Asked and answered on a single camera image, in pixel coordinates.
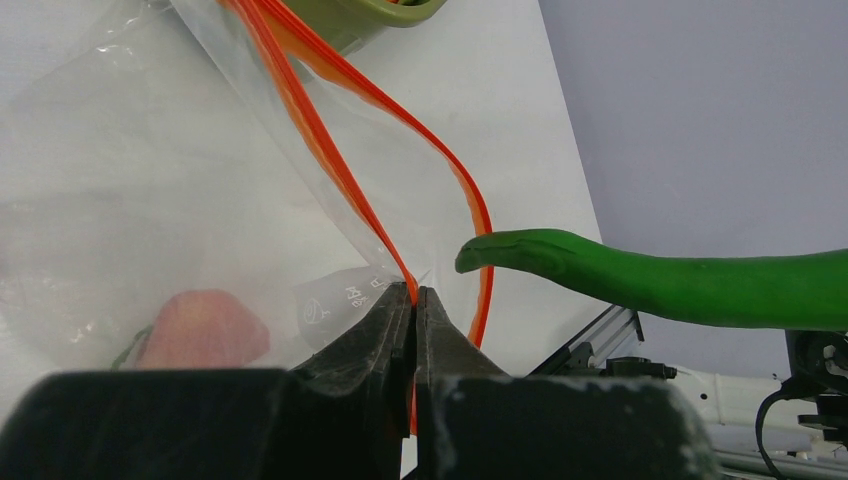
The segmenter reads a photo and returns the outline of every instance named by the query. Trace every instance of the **green chili pepper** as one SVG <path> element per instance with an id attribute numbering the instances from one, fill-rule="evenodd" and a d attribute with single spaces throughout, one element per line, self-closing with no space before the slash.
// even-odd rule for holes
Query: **green chili pepper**
<path id="1" fill-rule="evenodd" d="M 848 330 L 848 249 L 757 258 L 667 258 L 616 250 L 560 230 L 484 235 L 456 270 L 532 273 L 604 302 L 702 325 Z"/>

